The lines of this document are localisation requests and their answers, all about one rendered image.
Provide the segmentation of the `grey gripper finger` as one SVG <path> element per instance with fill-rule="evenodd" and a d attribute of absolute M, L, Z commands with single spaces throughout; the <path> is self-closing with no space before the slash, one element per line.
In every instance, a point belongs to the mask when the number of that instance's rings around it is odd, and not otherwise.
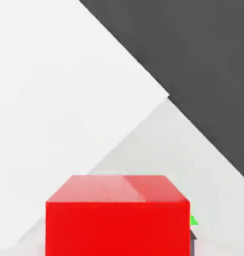
<path fill-rule="evenodd" d="M 190 256 L 195 256 L 195 241 L 197 240 L 197 237 L 193 233 L 193 231 L 190 231 Z"/>

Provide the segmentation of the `small red cube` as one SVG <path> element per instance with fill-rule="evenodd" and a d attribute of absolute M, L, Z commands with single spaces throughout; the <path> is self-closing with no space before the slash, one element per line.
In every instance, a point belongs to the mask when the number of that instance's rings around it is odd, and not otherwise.
<path fill-rule="evenodd" d="M 163 175 L 74 175 L 46 201 L 46 256 L 190 256 L 190 203 Z"/>

